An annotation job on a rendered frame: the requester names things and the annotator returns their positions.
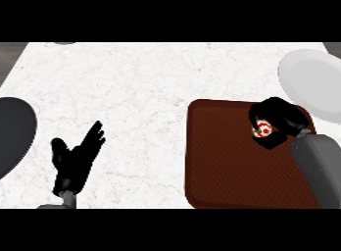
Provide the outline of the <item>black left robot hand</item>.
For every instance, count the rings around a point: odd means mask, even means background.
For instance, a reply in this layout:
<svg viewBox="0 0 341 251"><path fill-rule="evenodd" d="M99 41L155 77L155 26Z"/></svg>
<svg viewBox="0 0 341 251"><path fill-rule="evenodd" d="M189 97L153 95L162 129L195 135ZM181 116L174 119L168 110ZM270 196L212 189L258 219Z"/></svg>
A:
<svg viewBox="0 0 341 251"><path fill-rule="evenodd" d="M51 164L57 170L51 192L56 196L60 196L65 191L71 191L74 194L82 191L103 143L100 121L96 121L81 144L72 149L68 148L59 137L51 139Z"/></svg>

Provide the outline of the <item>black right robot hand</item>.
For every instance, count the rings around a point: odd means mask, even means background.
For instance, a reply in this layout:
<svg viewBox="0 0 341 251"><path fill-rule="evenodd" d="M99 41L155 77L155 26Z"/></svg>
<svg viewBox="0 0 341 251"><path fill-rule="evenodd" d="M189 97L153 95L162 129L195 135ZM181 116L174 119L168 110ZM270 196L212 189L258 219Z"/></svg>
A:
<svg viewBox="0 0 341 251"><path fill-rule="evenodd" d="M257 120L266 120L273 126L273 132L267 137L252 137L252 140L269 150L286 141L288 136L297 136L309 126L301 111L279 97L270 97L251 105L248 119L252 128L257 127Z"/></svg>

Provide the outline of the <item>red and white cupcake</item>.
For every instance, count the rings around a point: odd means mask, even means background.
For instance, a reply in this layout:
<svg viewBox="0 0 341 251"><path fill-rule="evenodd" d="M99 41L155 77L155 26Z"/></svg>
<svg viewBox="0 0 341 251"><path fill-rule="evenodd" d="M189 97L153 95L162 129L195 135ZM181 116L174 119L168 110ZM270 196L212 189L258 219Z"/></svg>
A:
<svg viewBox="0 0 341 251"><path fill-rule="evenodd" d="M266 120L257 120L257 127L251 129L252 136L257 138L267 137L273 132L273 126Z"/></svg>

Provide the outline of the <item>white round plate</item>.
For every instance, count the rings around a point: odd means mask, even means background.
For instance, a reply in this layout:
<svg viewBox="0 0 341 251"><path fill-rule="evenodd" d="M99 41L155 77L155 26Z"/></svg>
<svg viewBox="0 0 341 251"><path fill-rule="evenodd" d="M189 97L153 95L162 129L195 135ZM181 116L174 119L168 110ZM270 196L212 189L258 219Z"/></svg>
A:
<svg viewBox="0 0 341 251"><path fill-rule="evenodd" d="M291 100L341 125L341 59L313 49L295 50L279 62L278 78Z"/></svg>

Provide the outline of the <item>brown rectangular tray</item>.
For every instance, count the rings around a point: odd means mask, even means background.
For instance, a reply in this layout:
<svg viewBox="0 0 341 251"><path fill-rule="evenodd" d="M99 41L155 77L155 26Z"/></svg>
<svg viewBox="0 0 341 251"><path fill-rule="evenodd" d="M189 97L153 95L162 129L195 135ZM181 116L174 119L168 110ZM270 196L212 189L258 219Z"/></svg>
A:
<svg viewBox="0 0 341 251"><path fill-rule="evenodd" d="M241 101L195 100L187 107L184 197L196 208L303 208L317 203L288 142L252 140Z"/></svg>

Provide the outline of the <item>dark grey round pan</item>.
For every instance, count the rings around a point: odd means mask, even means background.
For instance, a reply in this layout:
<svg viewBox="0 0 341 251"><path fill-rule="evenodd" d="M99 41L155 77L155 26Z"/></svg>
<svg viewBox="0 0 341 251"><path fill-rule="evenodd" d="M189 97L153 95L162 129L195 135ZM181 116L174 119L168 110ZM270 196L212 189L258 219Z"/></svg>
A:
<svg viewBox="0 0 341 251"><path fill-rule="evenodd" d="M0 98L0 179L19 165L34 143L37 118L29 103Z"/></svg>

